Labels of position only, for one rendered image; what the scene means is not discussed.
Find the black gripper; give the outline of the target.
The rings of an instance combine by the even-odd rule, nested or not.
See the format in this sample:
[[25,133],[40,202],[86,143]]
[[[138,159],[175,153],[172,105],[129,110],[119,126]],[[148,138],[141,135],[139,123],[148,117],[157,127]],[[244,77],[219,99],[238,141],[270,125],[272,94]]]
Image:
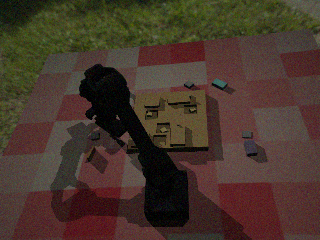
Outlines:
[[109,108],[105,112],[98,113],[94,111],[93,107],[91,107],[85,115],[89,120],[92,120],[93,116],[96,115],[97,117],[94,118],[96,120],[96,125],[114,137],[116,136],[117,138],[121,138],[127,132],[127,129],[121,120],[118,120],[117,118],[114,119],[112,110],[112,108]]

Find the tan square puzzle board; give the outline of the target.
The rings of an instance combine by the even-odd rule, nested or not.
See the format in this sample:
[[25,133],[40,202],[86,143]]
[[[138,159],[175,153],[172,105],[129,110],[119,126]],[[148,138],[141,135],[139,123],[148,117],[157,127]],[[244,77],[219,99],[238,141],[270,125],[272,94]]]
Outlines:
[[[192,107],[196,112],[190,112]],[[209,150],[205,90],[136,94],[134,112],[163,151]],[[167,133],[161,132],[163,128]]]

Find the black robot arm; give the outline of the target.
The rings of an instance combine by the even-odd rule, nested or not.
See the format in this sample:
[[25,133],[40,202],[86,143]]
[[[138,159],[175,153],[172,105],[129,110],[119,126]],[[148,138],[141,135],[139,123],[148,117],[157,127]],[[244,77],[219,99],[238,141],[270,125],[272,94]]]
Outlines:
[[138,159],[150,187],[157,196],[177,194],[178,168],[170,156],[155,146],[130,104],[130,91],[124,76],[113,67],[96,64],[84,73],[80,81],[80,96],[91,102],[95,112],[103,113],[112,108],[139,149]]

